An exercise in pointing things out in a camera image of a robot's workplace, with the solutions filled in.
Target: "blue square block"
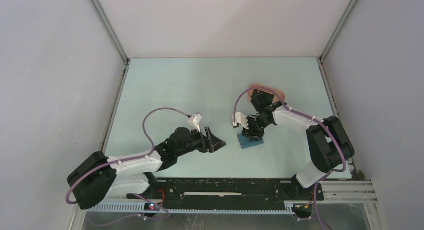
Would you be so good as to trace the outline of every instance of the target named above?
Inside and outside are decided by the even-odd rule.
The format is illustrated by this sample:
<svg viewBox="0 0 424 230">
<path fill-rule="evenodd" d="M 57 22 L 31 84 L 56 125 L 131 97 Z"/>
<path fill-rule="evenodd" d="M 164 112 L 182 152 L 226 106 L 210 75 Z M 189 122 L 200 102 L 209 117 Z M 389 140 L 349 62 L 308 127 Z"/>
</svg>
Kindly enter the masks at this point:
<svg viewBox="0 0 424 230">
<path fill-rule="evenodd" d="M 242 149 L 250 148 L 259 144 L 263 144 L 264 140 L 255 140 L 255 141 L 249 141 L 249 138 L 246 136 L 243 136 L 243 134 L 237 134 L 238 141 L 240 141 L 240 145 Z"/>
</svg>

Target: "purple cable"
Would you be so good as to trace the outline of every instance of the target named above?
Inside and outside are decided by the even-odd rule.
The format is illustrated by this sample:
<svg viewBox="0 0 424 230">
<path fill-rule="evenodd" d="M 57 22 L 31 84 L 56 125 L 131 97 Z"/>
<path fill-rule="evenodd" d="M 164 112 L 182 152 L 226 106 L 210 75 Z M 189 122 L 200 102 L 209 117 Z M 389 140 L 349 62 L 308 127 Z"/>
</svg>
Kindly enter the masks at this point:
<svg viewBox="0 0 424 230">
<path fill-rule="evenodd" d="M 323 123 L 321 123 L 321 121 L 313 118 L 312 116 L 309 116 L 309 115 L 307 115 L 305 113 L 302 113 L 300 111 L 297 111 L 297 110 L 294 110 L 294 109 L 290 109 L 289 107 L 287 107 L 286 103 L 284 103 L 284 100 L 281 98 L 281 96 L 279 96 L 271 88 L 267 88 L 267 87 L 252 87 L 252 88 L 249 88 L 249 89 L 243 91 L 243 93 L 241 93 L 241 95 L 237 98 L 237 101 L 235 102 L 235 105 L 234 105 L 234 111 L 233 111 L 233 116 L 232 116 L 232 119 L 233 119 L 234 122 L 236 121 L 236 110 L 237 110 L 237 105 L 238 105 L 240 99 L 243 97 L 244 94 L 246 94 L 247 92 L 249 92 L 251 90 L 255 90 L 255 89 L 266 90 L 266 91 L 271 92 L 272 94 L 274 94 L 275 96 L 277 96 L 277 98 L 279 99 L 279 101 L 281 102 L 281 104 L 283 105 L 283 107 L 286 110 L 291 111 L 291 112 L 293 112 L 293 113 L 295 113 L 295 114 L 297 114 L 299 116 L 302 116 L 302 117 L 304 117 L 307 120 L 313 120 L 314 122 L 318 123 L 325 130 L 325 132 L 328 134 L 328 136 L 331 138 L 331 140 L 333 141 L 333 143 L 335 145 L 335 148 L 337 149 L 338 154 L 340 154 L 340 157 L 341 157 L 341 162 L 343 164 L 343 168 L 341 170 L 334 169 L 333 171 L 335 171 L 335 172 L 343 172 L 343 171 L 346 170 L 346 168 L 347 168 L 346 159 L 345 159 L 345 156 L 343 155 L 342 149 L 340 148 L 338 142 L 336 141 L 335 137 L 330 132 L 330 130 L 327 128 L 327 126 L 325 126 Z"/>
<path fill-rule="evenodd" d="M 78 180 L 76 180 L 75 181 L 75 183 L 74 184 L 72 184 L 72 186 L 70 187 L 70 189 L 69 189 L 69 191 L 67 192 L 67 194 L 66 194 L 66 202 L 68 203 L 68 204 L 76 204 L 77 203 L 77 201 L 71 201 L 70 200 L 70 196 L 71 196 L 71 193 L 72 193 L 72 191 L 77 187 L 77 185 L 78 184 L 80 184 L 86 177 L 88 177 L 90 174 L 92 174 L 92 173 L 94 173 L 95 171 L 97 171 L 97 170 L 99 170 L 99 169 L 101 169 L 101 168 L 104 168 L 104 167 L 106 167 L 106 166 L 109 166 L 109 165 L 112 165 L 112 164 L 116 164 L 116 163 L 118 163 L 119 161 L 121 161 L 121 162 L 126 162 L 126 161 L 131 161 L 131 160 L 136 160 L 136 159 L 141 159 L 141 158 L 144 158 L 145 156 L 149 156 L 150 154 L 152 154 L 153 153 L 153 151 L 155 150 L 155 143 L 153 142 L 153 140 L 152 140 L 152 138 L 149 136 L 149 134 L 147 133 L 147 131 L 146 131 L 146 120 L 147 120 L 147 118 L 151 115 L 151 114 L 153 114 L 153 113 L 155 113 L 156 111 L 159 111 L 159 110 L 173 110 L 173 111 L 175 111 L 175 112 L 178 112 L 178 113 L 180 113 L 180 114 L 182 114 L 182 115 L 186 115 L 187 117 L 188 116 L 190 116 L 189 114 L 187 114 L 187 113 L 184 113 L 184 112 L 182 112 L 182 111 L 180 111 L 180 110 L 178 110 L 178 109 L 175 109 L 175 108 L 169 108 L 169 107 L 162 107 L 162 108 L 157 108 L 157 109 L 154 109 L 154 110 L 152 110 L 152 111 L 150 111 L 146 116 L 145 116 L 145 118 L 143 119 L 143 124 L 142 124 L 142 126 L 143 126 L 143 132 L 144 132 L 144 134 L 146 135 L 146 137 L 147 137 L 147 139 L 150 141 L 150 143 L 151 143 L 151 150 L 147 153 L 147 154 L 143 154 L 143 155 L 139 155 L 139 156 L 134 156 L 134 157 L 128 157 L 128 158 L 123 158 L 123 159 L 119 159 L 119 160 L 114 160 L 114 161 L 111 161 L 111 162 L 107 162 L 107 163 L 104 163 L 104 164 L 101 164 L 101 165 L 99 165 L 99 166 L 97 166 L 97 167 L 95 167 L 95 168 L 93 168 L 93 169 L 91 169 L 90 171 L 88 171 L 88 172 L 86 172 L 85 174 L 83 174 Z M 153 203 L 153 202 L 151 202 L 151 201 L 149 201 L 149 200 L 147 200 L 147 199 L 145 199 L 145 198 L 143 198 L 142 196 L 140 196 L 139 194 L 136 194 L 136 193 L 134 193 L 134 195 L 136 195 L 137 197 L 139 197 L 139 198 L 141 198 L 141 199 L 143 199 L 143 200 L 145 200 L 145 201 L 148 201 L 149 203 Z M 169 211 L 167 210 L 167 209 L 165 209 L 164 207 L 162 207 L 162 206 L 160 206 L 160 208 L 161 209 L 163 209 L 163 210 L 165 210 L 165 212 L 167 212 L 168 213 L 168 216 L 166 217 L 166 218 L 168 218 L 169 217 Z M 124 218 L 128 218 L 128 217 L 131 217 L 131 215 L 128 215 L 128 216 L 124 216 L 124 217 L 122 217 L 122 218 L 120 218 L 120 219 L 118 219 L 118 220 L 115 220 L 115 221 L 113 221 L 113 223 L 116 223 L 117 221 L 120 221 L 120 220 L 122 220 L 122 219 L 124 219 Z"/>
<path fill-rule="evenodd" d="M 299 220 L 299 221 L 304 221 L 304 220 L 318 220 L 318 218 L 300 218 L 299 216 L 297 216 L 296 214 L 294 214 L 294 216 Z M 329 223 L 327 223 L 327 221 L 322 220 L 322 222 L 330 229 L 333 230 L 333 228 L 330 226 Z"/>
<path fill-rule="evenodd" d="M 141 195 L 139 195 L 139 194 L 134 194 L 134 195 L 135 195 L 135 196 L 137 196 L 138 198 L 140 198 L 140 199 L 142 199 L 142 200 L 144 200 L 144 201 L 148 202 L 148 203 L 151 203 L 151 204 L 154 204 L 154 205 L 158 206 L 160 209 L 164 210 L 164 211 L 167 213 L 167 215 L 166 215 L 165 217 L 154 218 L 154 217 L 146 216 L 146 215 L 141 214 L 141 213 L 140 213 L 140 214 L 128 214 L 128 215 L 125 215 L 125 216 L 123 216 L 123 217 L 120 217 L 119 219 L 113 220 L 112 222 L 105 223 L 105 224 L 97 224 L 97 223 L 94 223 L 94 222 L 91 220 L 91 218 L 88 218 L 88 222 L 89 222 L 91 225 L 96 226 L 96 227 L 106 227 L 106 226 L 110 226 L 110 225 L 112 225 L 112 224 L 115 224 L 115 223 L 117 223 L 117 222 L 119 222 L 119 221 L 121 221 L 121 220 L 123 220 L 123 219 L 131 218 L 131 217 L 141 217 L 141 216 L 143 216 L 143 217 L 144 217 L 144 218 L 146 218 L 146 219 L 152 219 L 152 220 L 165 220 L 165 219 L 167 219 L 167 218 L 169 218 L 169 217 L 171 216 L 171 213 L 169 212 L 169 210 L 168 210 L 168 209 L 166 209 L 166 208 L 164 208 L 164 207 L 162 207 L 161 205 L 156 204 L 156 203 L 154 203 L 154 202 L 150 201 L 149 199 L 146 199 L 145 197 L 143 197 L 143 196 L 141 196 Z"/>
<path fill-rule="evenodd" d="M 302 112 L 300 112 L 300 111 L 297 111 L 297 110 L 294 110 L 294 109 L 290 109 L 289 107 L 287 107 L 287 105 L 286 105 L 286 103 L 284 103 L 284 100 L 281 98 L 281 96 L 279 96 L 273 89 L 271 89 L 271 88 L 267 88 L 267 87 L 252 87 L 252 88 L 249 88 L 249 89 L 247 89 L 247 90 L 245 90 L 245 91 L 243 91 L 243 93 L 241 93 L 241 95 L 237 98 L 237 101 L 235 102 L 235 105 L 234 105 L 234 111 L 233 111 L 233 116 L 232 116 L 232 119 L 233 119 L 233 121 L 235 122 L 236 121 L 236 110 L 237 110 L 237 105 L 238 105 L 238 103 L 239 103 L 239 101 L 240 101 L 240 99 L 243 97 L 243 95 L 244 94 L 246 94 L 247 92 L 249 92 L 249 91 L 251 91 L 251 90 L 255 90 L 255 89 L 259 89 L 259 90 L 266 90 L 266 91 L 269 91 L 269 92 L 271 92 L 272 94 L 274 94 L 275 96 L 277 96 L 277 98 L 279 99 L 279 101 L 281 102 L 281 104 L 283 105 L 283 107 L 286 109 L 286 110 L 288 110 L 288 111 L 291 111 L 291 112 L 293 112 L 293 113 L 295 113 L 295 114 L 297 114 L 297 115 L 299 115 L 299 116 L 302 116 L 302 117 L 304 117 L 305 119 L 307 119 L 307 120 L 313 120 L 314 122 L 316 122 L 316 123 L 318 123 L 324 130 L 325 130 L 325 132 L 328 134 L 328 136 L 331 138 L 331 140 L 333 141 L 333 143 L 334 143 L 334 145 L 335 145 L 335 147 L 336 147 L 336 149 L 337 149 L 337 152 L 338 152 L 338 154 L 340 155 L 340 158 L 341 158 L 341 162 L 342 162 L 342 164 L 343 164 L 343 168 L 342 169 L 333 169 L 332 170 L 332 172 L 343 172 L 343 171 L 345 171 L 346 170 L 346 168 L 347 168 L 347 165 L 346 165 L 346 158 L 345 158 L 345 156 L 344 156 L 344 154 L 343 154 L 343 152 L 342 152 L 342 149 L 340 148 L 340 146 L 339 146 L 339 143 L 336 141 L 336 139 L 335 139 L 335 137 L 333 136 L 333 134 L 330 132 L 330 130 L 327 128 L 327 126 L 325 126 L 321 121 L 319 121 L 319 120 L 317 120 L 316 118 L 313 118 L 312 116 L 309 116 L 309 115 L 307 115 L 307 114 L 305 114 L 305 113 L 302 113 Z M 324 227 L 324 224 L 325 225 L 327 225 L 331 230 L 332 230 L 332 228 L 330 227 L 330 225 L 327 223 L 327 222 L 325 222 L 324 220 L 322 220 L 321 219 L 321 216 L 320 216 L 320 213 L 318 212 L 318 204 L 317 204 L 317 189 L 318 189 L 318 184 L 319 184 L 319 181 L 322 181 L 322 180 L 324 180 L 326 177 L 328 177 L 329 175 L 331 174 L 331 172 L 328 172 L 327 174 L 325 174 L 322 178 L 320 178 L 316 183 L 315 183 L 315 187 L 314 187 L 314 190 L 313 190 L 313 192 L 314 192 L 314 195 L 313 195 L 313 201 L 314 201 L 314 205 L 315 205 L 315 208 L 316 208 L 316 216 L 317 216 L 317 219 L 318 219 L 318 221 L 319 221 L 319 224 L 321 225 L 321 228 L 322 229 L 325 229 L 325 227 Z"/>
</svg>

